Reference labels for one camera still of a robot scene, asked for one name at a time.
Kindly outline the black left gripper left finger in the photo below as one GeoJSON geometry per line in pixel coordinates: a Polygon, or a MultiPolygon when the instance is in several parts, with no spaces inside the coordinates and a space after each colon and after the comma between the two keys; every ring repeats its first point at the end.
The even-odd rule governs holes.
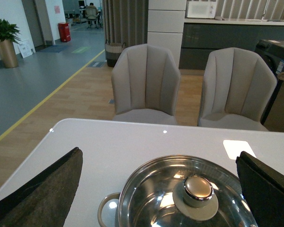
{"type": "Polygon", "coordinates": [[[62,227],[83,166],[75,147],[10,195],[0,200],[0,227],[62,227]]]}

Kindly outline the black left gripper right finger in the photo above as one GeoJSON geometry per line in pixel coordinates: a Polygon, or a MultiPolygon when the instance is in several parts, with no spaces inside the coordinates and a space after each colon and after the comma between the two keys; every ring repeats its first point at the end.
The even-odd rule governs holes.
{"type": "Polygon", "coordinates": [[[236,158],[242,194],[259,227],[284,227],[284,175],[242,151],[236,158]]]}

